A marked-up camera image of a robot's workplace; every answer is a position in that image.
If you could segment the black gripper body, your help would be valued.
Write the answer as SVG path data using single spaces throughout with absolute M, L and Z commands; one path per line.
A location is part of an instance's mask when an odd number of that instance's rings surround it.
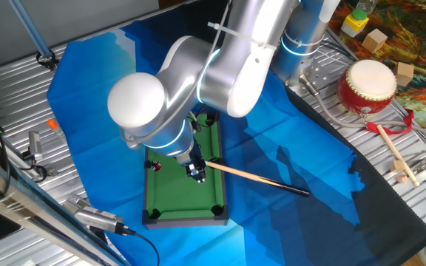
M 183 167 L 186 168 L 188 165 L 195 165 L 196 169 L 200 163 L 205 162 L 200 151 L 199 146 L 193 146 L 192 150 L 189 152 L 189 160 L 183 163 Z

